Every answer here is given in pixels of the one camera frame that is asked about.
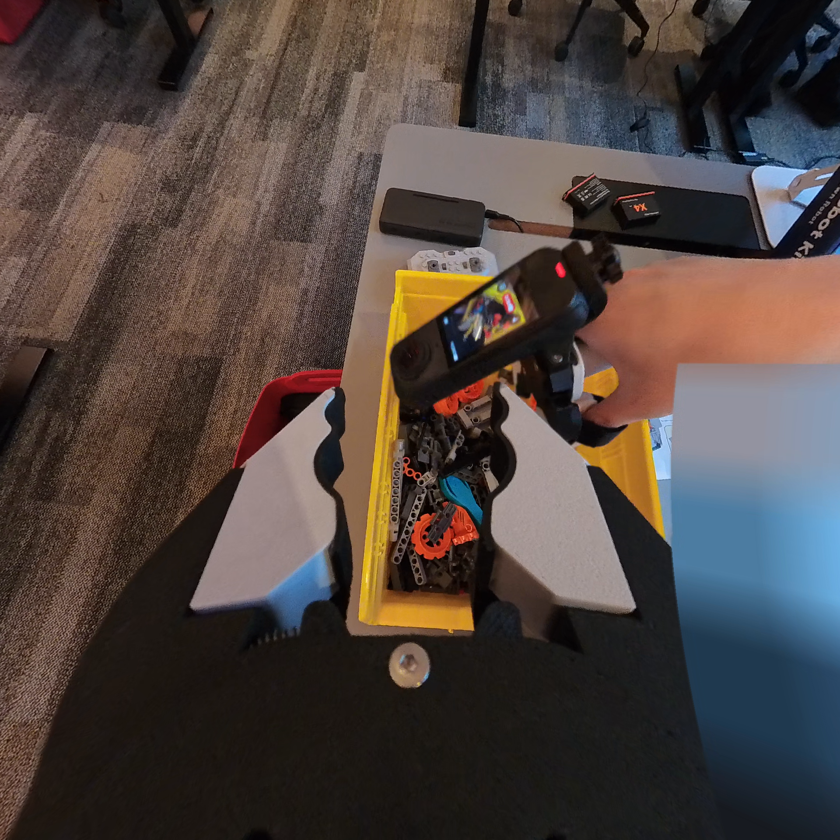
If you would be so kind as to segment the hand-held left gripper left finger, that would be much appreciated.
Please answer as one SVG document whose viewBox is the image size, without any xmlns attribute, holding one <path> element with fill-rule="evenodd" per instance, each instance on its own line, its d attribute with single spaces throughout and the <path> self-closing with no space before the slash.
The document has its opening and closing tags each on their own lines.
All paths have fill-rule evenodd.
<svg viewBox="0 0 840 840">
<path fill-rule="evenodd" d="M 329 388 L 246 460 L 192 596 L 195 613 L 258 607 L 283 633 L 299 629 L 314 602 L 346 616 L 352 550 L 334 488 L 344 406 L 343 391 Z"/>
</svg>

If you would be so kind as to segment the large orange gear wheel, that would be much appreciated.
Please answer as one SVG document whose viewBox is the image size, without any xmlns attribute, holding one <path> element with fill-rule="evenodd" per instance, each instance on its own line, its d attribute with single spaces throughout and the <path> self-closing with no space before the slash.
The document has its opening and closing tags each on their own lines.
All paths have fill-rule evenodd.
<svg viewBox="0 0 840 840">
<path fill-rule="evenodd" d="M 436 548 L 428 543 L 427 532 L 436 513 L 426 513 L 420 517 L 416 523 L 412 534 L 412 543 L 416 554 L 423 557 L 425 560 L 441 560 L 448 553 L 449 549 L 454 544 L 454 529 L 451 524 L 449 530 L 446 532 L 446 542 L 441 542 Z"/>
</svg>

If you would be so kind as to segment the white flat pad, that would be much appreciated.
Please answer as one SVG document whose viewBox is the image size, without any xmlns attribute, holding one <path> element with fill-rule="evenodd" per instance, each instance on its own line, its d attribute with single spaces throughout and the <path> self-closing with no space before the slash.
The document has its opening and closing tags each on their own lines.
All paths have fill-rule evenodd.
<svg viewBox="0 0 840 840">
<path fill-rule="evenodd" d="M 807 209 L 816 208 L 817 195 L 837 169 L 838 164 L 808 171 L 766 164 L 752 171 L 752 189 L 771 247 L 781 242 Z"/>
</svg>

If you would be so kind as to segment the red plastic bin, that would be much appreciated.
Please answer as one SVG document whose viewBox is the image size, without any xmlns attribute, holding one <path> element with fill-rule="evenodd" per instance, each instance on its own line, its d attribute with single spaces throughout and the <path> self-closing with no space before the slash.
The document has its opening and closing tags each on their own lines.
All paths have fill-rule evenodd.
<svg viewBox="0 0 840 840">
<path fill-rule="evenodd" d="M 260 392 L 238 443 L 233 468 L 245 462 L 320 394 L 341 384 L 342 370 L 303 371 L 268 382 Z"/>
</svg>

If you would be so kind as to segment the black battery with grey label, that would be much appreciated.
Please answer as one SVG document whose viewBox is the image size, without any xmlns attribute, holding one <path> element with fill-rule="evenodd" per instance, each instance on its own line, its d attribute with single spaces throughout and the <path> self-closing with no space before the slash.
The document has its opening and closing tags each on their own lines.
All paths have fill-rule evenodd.
<svg viewBox="0 0 840 840">
<path fill-rule="evenodd" d="M 562 195 L 562 200 L 570 205 L 576 214 L 587 217 L 605 205 L 611 194 L 607 185 L 592 173 L 574 183 Z"/>
</svg>

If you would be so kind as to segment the orange spoked gear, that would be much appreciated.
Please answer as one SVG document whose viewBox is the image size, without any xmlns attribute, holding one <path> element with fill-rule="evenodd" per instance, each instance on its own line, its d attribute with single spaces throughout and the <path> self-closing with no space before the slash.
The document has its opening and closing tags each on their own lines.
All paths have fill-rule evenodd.
<svg viewBox="0 0 840 840">
<path fill-rule="evenodd" d="M 455 394 L 436 402 L 433 409 L 437 414 L 444 417 L 452 417 L 457 414 L 462 406 L 470 404 L 479 399 L 485 390 L 485 383 L 478 381 L 473 385 L 461 389 Z"/>
</svg>

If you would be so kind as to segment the black office chair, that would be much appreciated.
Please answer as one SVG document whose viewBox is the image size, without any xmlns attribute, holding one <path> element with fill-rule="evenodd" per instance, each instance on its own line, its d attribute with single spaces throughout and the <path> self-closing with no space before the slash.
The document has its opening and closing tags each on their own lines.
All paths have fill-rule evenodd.
<svg viewBox="0 0 840 840">
<path fill-rule="evenodd" d="M 570 45 L 574 39 L 576 31 L 585 15 L 588 11 L 590 6 L 592 5 L 593 1 L 580 1 L 576 14 L 574 17 L 574 21 L 567 33 L 565 39 L 559 44 L 557 44 L 554 48 L 553 57 L 554 60 L 557 62 L 564 62 L 566 61 L 569 55 Z M 642 14 L 641 10 L 639 9 L 636 1 L 614 1 L 614 4 L 619 7 L 623 14 L 625 14 L 632 23 L 638 28 L 638 34 L 634 36 L 628 46 L 627 46 L 627 53 L 630 57 L 637 57 L 644 45 L 645 40 L 648 35 L 649 31 L 649 24 L 646 20 L 646 17 Z"/>
</svg>

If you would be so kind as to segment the white control hub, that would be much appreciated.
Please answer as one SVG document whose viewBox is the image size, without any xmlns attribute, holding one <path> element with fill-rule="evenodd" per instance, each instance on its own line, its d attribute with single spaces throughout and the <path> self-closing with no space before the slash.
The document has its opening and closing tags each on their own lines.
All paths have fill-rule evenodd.
<svg viewBox="0 0 840 840">
<path fill-rule="evenodd" d="M 407 261 L 407 268 L 459 276 L 493 277 L 499 273 L 496 257 L 482 247 L 421 250 Z"/>
</svg>

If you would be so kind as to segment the person's right hand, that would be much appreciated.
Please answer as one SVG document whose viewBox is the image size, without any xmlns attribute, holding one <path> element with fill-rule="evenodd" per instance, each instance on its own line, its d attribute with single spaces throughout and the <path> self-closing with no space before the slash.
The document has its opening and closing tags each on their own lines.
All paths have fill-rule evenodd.
<svg viewBox="0 0 840 840">
<path fill-rule="evenodd" d="M 672 414 L 679 364 L 722 360 L 717 293 L 723 259 L 672 259 L 633 269 L 608 292 L 602 314 L 579 331 L 612 366 L 615 391 L 584 418 L 620 427 Z"/>
</svg>

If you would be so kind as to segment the pale desk with black legs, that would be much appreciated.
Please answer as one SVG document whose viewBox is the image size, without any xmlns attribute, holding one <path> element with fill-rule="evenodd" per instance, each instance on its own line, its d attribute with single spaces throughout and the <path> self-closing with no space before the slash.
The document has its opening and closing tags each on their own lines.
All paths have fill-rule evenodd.
<svg viewBox="0 0 840 840">
<path fill-rule="evenodd" d="M 204 2 L 186 13 L 180 1 L 157 1 L 164 21 L 174 39 L 174 46 L 159 75 L 159 87 L 177 91 L 214 9 Z"/>
</svg>

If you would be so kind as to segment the black charger box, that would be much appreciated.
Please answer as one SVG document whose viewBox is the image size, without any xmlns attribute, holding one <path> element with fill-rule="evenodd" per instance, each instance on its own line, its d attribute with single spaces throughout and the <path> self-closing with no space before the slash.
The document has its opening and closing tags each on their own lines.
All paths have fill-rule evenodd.
<svg viewBox="0 0 840 840">
<path fill-rule="evenodd" d="M 486 210 L 478 201 L 391 187 L 385 193 L 379 228 L 387 235 L 458 249 L 478 247 Z"/>
</svg>

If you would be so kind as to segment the pile of small building parts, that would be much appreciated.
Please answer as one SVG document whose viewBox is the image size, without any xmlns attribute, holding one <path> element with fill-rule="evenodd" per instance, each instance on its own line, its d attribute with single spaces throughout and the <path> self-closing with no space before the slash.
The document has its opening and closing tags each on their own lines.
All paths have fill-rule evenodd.
<svg viewBox="0 0 840 840">
<path fill-rule="evenodd" d="M 498 379 L 493 374 L 482 380 L 485 383 L 482 396 L 462 406 L 454 416 L 437 414 L 432 407 L 421 411 L 398 406 L 395 441 L 405 440 L 405 457 L 411 459 L 415 469 L 422 473 L 429 469 L 437 471 L 435 482 L 426 486 L 427 496 L 418 518 L 429 512 L 438 513 L 448 503 L 438 488 L 438 477 L 456 476 L 474 491 L 484 519 L 490 494 L 498 486 L 490 468 L 490 449 L 494 443 L 490 428 L 491 397 Z M 406 508 L 411 505 L 410 494 L 418 487 L 423 486 L 403 476 L 400 528 L 406 519 Z M 411 538 L 402 561 L 394 565 L 392 552 L 396 542 L 391 542 L 387 588 L 395 592 L 466 594 L 475 577 L 481 525 L 477 527 L 469 514 L 457 507 L 452 526 L 454 544 L 441 560 L 419 556 Z"/>
</svg>

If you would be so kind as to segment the long light grey holed beam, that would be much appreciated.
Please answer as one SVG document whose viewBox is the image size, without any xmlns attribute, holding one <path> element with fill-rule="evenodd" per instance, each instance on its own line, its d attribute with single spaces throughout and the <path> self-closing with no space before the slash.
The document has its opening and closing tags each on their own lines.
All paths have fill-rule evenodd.
<svg viewBox="0 0 840 840">
<path fill-rule="evenodd" d="M 405 440 L 399 437 L 392 450 L 391 499 L 388 514 L 389 540 L 396 542 L 400 532 Z"/>
</svg>

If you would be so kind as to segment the wooden desk with black legs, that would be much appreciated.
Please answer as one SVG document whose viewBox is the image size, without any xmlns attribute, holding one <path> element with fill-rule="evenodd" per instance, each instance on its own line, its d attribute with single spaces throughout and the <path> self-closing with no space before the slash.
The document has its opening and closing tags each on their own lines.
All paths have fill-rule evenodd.
<svg viewBox="0 0 840 840">
<path fill-rule="evenodd" d="M 813 44 L 819 52 L 837 42 L 837 53 L 794 94 L 802 112 L 822 128 L 838 128 L 838 23 L 829 20 L 827 9 L 834 2 L 745 2 L 748 5 L 734 26 L 719 41 L 705 45 L 699 60 L 706 68 L 698 76 L 691 64 L 675 67 L 679 106 L 687 131 L 687 150 L 712 152 L 705 108 L 716 98 L 731 149 L 741 163 L 766 162 L 753 147 L 747 120 L 771 104 L 770 85 L 775 71 L 789 55 L 795 55 L 795 70 L 780 77 L 781 88 L 800 82 L 808 63 L 807 36 L 820 26 L 826 32 Z M 458 125 L 475 128 L 478 79 L 490 2 L 476 1 L 469 37 L 465 75 L 461 88 Z"/>
</svg>

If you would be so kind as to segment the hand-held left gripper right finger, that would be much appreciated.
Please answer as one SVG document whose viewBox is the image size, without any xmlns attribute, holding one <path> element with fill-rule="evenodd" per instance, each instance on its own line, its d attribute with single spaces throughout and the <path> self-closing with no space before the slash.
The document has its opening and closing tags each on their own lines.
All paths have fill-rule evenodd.
<svg viewBox="0 0 840 840">
<path fill-rule="evenodd" d="M 474 623 L 493 603 L 531 637 L 559 637 L 563 608 L 631 615 L 636 603 L 585 460 L 506 385 L 492 393 L 490 472 Z"/>
</svg>

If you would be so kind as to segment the blue plastic separator tool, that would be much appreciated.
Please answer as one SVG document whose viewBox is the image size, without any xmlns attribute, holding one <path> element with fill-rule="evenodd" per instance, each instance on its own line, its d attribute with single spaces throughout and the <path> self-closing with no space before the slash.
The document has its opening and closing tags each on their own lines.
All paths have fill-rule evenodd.
<svg viewBox="0 0 840 840">
<path fill-rule="evenodd" d="M 470 485 L 456 476 L 437 478 L 438 488 L 443 497 L 459 508 L 463 508 L 477 527 L 482 524 L 483 512 L 479 501 Z"/>
</svg>

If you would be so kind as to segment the yellow plastic bin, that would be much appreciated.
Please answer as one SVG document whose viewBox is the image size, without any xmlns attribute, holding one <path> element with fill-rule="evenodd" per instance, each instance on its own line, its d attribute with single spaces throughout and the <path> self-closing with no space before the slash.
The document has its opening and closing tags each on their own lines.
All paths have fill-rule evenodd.
<svg viewBox="0 0 840 840">
<path fill-rule="evenodd" d="M 474 624 L 467 594 L 445 595 L 390 591 L 390 509 L 392 447 L 398 427 L 398 399 L 393 390 L 390 352 L 394 342 L 421 327 L 484 281 L 477 276 L 399 269 L 388 321 L 379 410 L 372 459 L 371 493 L 361 566 L 359 618 L 363 624 L 441 633 L 468 632 Z M 646 520 L 665 536 L 652 439 L 648 422 L 637 422 L 599 448 L 579 447 L 583 459 L 602 469 Z"/>
</svg>

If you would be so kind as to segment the black desk pad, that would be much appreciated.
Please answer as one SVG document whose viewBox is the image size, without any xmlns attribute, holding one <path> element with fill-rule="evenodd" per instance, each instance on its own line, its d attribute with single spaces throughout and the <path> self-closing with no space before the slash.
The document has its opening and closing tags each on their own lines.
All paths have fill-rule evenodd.
<svg viewBox="0 0 840 840">
<path fill-rule="evenodd" d="M 592 239 L 603 233 L 616 245 L 703 256 L 739 257 L 762 249 L 745 196 L 600 179 L 611 194 L 588 215 L 573 210 L 572 228 L 577 238 Z M 622 228 L 613 211 L 614 202 L 636 193 L 654 193 L 659 216 L 644 225 Z"/>
</svg>

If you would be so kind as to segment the blue cardboard kit box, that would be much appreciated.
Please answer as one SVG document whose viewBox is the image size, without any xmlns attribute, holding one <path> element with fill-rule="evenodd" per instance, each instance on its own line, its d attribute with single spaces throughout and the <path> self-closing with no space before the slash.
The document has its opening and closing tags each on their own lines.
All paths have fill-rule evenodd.
<svg viewBox="0 0 840 840">
<path fill-rule="evenodd" d="M 773 247 L 774 257 L 802 259 L 836 252 L 839 244 L 839 165 L 812 169 L 795 177 L 787 188 L 790 202 L 815 186 L 820 187 L 818 194 Z"/>
</svg>

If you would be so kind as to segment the red storage box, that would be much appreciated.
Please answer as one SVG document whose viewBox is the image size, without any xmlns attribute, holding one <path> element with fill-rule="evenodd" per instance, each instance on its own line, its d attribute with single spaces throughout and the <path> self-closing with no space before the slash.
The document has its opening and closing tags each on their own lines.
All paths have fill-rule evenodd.
<svg viewBox="0 0 840 840">
<path fill-rule="evenodd" d="M 4 45 L 12 45 L 25 32 L 38 15 L 45 1 L 1 0 L 0 3 L 0 39 Z"/>
</svg>

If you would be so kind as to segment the black battery with orange mark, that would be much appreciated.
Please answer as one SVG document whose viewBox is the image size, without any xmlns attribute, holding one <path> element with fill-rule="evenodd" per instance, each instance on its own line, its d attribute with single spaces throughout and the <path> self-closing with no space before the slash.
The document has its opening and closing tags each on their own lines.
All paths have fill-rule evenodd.
<svg viewBox="0 0 840 840">
<path fill-rule="evenodd" d="M 622 230 L 655 224 L 661 217 L 656 190 L 619 196 L 611 210 Z"/>
</svg>

